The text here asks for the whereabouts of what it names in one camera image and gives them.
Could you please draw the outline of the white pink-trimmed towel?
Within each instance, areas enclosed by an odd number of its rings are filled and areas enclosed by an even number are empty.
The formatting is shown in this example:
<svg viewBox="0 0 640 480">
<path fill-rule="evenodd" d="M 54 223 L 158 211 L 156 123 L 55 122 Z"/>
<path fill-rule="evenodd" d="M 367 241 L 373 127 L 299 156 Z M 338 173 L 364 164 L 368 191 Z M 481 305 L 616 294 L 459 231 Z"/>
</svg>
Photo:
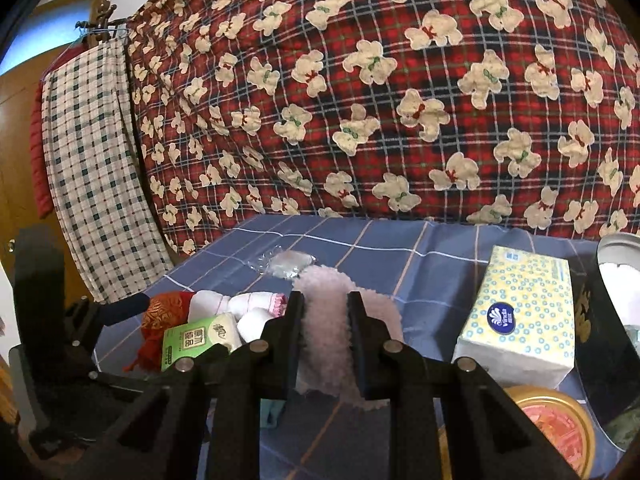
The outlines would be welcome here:
<svg viewBox="0 0 640 480">
<path fill-rule="evenodd" d="M 213 290 L 200 290 L 191 300 L 188 322 L 213 318 L 221 313 L 230 313 L 239 321 L 248 311 L 262 309 L 273 318 L 281 316 L 286 309 L 286 297 L 276 292 L 244 292 L 235 296 L 224 296 Z"/>
</svg>

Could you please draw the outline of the clear plastic bag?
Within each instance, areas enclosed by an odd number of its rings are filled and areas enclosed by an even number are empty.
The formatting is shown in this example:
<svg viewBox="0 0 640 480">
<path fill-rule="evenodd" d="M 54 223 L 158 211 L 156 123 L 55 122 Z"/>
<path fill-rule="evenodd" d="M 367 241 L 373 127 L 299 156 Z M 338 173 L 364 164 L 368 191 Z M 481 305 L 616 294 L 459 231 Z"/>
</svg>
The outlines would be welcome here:
<svg viewBox="0 0 640 480">
<path fill-rule="evenodd" d="M 276 246 L 250 260 L 248 266 L 260 275 L 269 275 L 284 280 L 294 280 L 308 266 L 316 263 L 314 256 L 294 249 Z"/>
</svg>

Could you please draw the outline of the green tissue packet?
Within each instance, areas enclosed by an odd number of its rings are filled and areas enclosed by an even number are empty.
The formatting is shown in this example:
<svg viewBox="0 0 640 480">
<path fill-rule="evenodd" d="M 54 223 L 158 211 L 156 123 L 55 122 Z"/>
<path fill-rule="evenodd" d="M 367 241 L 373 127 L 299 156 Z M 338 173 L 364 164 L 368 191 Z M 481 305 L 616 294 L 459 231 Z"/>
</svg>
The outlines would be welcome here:
<svg viewBox="0 0 640 480">
<path fill-rule="evenodd" d="M 216 344 L 229 352 L 242 346 L 235 319 L 229 313 L 168 328 L 163 336 L 162 370 L 168 370 L 178 359 L 195 359 Z"/>
</svg>

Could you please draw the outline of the white gauze roll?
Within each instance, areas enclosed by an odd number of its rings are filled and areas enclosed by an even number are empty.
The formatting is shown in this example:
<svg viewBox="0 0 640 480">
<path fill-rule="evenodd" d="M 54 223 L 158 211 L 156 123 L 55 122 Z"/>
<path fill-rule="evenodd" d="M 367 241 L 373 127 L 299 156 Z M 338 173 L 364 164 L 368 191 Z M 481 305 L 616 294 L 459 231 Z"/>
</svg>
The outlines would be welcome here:
<svg viewBox="0 0 640 480">
<path fill-rule="evenodd" d="M 262 331 L 272 319 L 271 313 L 262 308 L 247 311 L 236 323 L 242 341 L 249 344 L 262 338 Z"/>
</svg>

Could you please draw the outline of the red plaid bear blanket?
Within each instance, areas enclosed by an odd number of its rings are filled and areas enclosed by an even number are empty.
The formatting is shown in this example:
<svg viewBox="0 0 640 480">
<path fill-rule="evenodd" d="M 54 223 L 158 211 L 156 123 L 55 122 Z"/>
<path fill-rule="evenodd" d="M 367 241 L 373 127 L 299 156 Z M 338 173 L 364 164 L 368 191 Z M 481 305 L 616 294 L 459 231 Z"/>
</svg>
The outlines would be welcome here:
<svg viewBox="0 0 640 480">
<path fill-rule="evenodd" d="M 160 232 L 256 216 L 639 229 L 639 47 L 614 0 L 148 0 L 128 24 Z"/>
</svg>

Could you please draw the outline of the wooden coat rack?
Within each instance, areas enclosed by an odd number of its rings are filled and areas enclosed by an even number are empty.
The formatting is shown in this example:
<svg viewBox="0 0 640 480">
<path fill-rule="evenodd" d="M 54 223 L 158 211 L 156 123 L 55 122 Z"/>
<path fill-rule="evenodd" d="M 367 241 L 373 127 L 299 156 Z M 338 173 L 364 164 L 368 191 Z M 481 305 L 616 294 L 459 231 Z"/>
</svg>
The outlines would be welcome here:
<svg viewBox="0 0 640 480">
<path fill-rule="evenodd" d="M 115 18 L 117 6 L 111 0 L 96 0 L 92 4 L 90 18 L 75 24 L 80 42 L 92 48 L 113 39 L 126 28 L 127 18 Z"/>
</svg>

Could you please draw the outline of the teal cloth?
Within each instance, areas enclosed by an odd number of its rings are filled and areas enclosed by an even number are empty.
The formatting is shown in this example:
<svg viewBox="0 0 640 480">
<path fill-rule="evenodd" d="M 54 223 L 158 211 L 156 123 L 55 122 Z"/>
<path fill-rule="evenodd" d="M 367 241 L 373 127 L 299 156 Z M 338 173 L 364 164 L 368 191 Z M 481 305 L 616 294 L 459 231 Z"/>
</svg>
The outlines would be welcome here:
<svg viewBox="0 0 640 480">
<path fill-rule="evenodd" d="M 285 402 L 283 400 L 260 400 L 260 428 L 277 428 L 284 408 Z"/>
</svg>

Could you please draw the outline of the round metal tin container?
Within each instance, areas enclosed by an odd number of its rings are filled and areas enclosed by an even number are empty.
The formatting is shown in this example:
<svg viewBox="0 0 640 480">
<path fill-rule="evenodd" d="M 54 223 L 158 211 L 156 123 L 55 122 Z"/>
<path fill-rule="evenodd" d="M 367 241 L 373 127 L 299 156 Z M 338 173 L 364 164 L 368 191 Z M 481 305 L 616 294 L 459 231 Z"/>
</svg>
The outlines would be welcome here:
<svg viewBox="0 0 640 480">
<path fill-rule="evenodd" d="M 575 301 L 575 356 L 600 428 L 625 451 L 639 433 L 639 237 L 600 240 Z"/>
</svg>

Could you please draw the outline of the blue plaid tablecloth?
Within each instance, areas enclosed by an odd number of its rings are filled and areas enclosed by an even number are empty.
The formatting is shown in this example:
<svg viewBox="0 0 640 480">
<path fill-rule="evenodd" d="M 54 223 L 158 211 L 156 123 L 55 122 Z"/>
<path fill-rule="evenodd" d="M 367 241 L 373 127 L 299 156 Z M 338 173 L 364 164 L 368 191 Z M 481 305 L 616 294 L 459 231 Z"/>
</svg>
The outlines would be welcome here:
<svg viewBox="0 0 640 480">
<path fill-rule="evenodd" d="M 290 248 L 392 297 L 406 343 L 446 361 L 495 246 L 563 258 L 576 283 L 585 279 L 596 250 L 590 240 L 498 226 L 259 216 L 163 275 L 151 292 L 288 292 L 289 282 L 255 272 L 250 262 L 272 248 Z M 260 474 L 265 479 L 383 479 L 389 435 L 387 408 L 363 411 L 321 393 L 293 394 L 279 425 L 260 437 Z"/>
</svg>

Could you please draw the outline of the red gold satin pouch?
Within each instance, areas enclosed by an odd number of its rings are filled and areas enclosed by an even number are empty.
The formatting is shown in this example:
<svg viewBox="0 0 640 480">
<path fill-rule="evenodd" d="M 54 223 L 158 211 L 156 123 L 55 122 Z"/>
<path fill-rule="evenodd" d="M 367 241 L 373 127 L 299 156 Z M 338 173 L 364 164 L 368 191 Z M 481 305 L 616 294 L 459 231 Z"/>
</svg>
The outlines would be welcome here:
<svg viewBox="0 0 640 480">
<path fill-rule="evenodd" d="M 137 367 L 145 372 L 160 371 L 164 333 L 188 322 L 193 296 L 194 292 L 162 292 L 151 298 L 140 327 L 143 344 L 138 349 L 136 358 L 122 369 L 125 373 L 130 373 Z"/>
</svg>

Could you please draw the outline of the window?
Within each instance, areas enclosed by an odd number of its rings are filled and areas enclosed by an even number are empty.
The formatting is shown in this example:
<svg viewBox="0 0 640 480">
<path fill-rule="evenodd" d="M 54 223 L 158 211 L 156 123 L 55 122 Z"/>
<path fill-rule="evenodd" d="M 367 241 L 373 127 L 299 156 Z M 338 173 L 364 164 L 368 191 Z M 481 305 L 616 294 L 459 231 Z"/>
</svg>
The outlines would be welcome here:
<svg viewBox="0 0 640 480">
<path fill-rule="evenodd" d="M 40 6 L 26 20 L 1 61 L 3 75 L 41 53 L 70 44 L 79 38 L 75 24 L 91 18 L 88 0 L 72 1 L 62 6 Z"/>
</svg>

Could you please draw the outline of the green white checkered cloth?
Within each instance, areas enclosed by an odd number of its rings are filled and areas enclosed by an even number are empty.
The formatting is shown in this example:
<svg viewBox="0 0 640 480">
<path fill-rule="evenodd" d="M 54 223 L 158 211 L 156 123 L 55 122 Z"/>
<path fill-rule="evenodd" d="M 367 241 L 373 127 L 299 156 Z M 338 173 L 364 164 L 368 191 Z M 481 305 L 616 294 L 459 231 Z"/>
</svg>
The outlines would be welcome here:
<svg viewBox="0 0 640 480">
<path fill-rule="evenodd" d="M 91 296 L 147 289 L 172 262 L 139 177 L 122 40 L 48 73 L 41 120 L 54 212 Z"/>
</svg>

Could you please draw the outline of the red quilted garment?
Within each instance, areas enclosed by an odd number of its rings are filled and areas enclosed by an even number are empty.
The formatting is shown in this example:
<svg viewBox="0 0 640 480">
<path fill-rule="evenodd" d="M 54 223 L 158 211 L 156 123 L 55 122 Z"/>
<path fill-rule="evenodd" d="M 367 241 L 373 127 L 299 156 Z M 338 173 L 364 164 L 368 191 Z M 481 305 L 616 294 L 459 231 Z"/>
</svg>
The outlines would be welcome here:
<svg viewBox="0 0 640 480">
<path fill-rule="evenodd" d="M 38 81 L 29 124 L 29 156 L 32 167 L 32 189 L 39 219 L 47 218 L 53 211 L 52 196 L 49 188 L 47 165 L 44 160 L 42 143 L 42 88 L 43 82 Z"/>
</svg>

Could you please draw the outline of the pink fluffy cloth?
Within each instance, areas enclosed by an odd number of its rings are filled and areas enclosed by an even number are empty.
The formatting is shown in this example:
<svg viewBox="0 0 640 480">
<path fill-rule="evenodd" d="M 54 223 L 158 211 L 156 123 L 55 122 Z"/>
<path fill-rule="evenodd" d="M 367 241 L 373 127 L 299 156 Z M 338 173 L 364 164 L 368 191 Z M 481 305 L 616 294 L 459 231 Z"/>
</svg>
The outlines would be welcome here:
<svg viewBox="0 0 640 480">
<path fill-rule="evenodd" d="M 347 274 L 329 266 L 308 266 L 293 286 L 305 299 L 296 391 L 334 396 L 365 411 L 384 408 L 386 400 L 364 400 L 357 388 L 347 297 L 350 292 L 359 292 L 367 315 L 383 321 L 393 339 L 403 340 L 401 316 L 394 300 L 357 286 Z"/>
</svg>

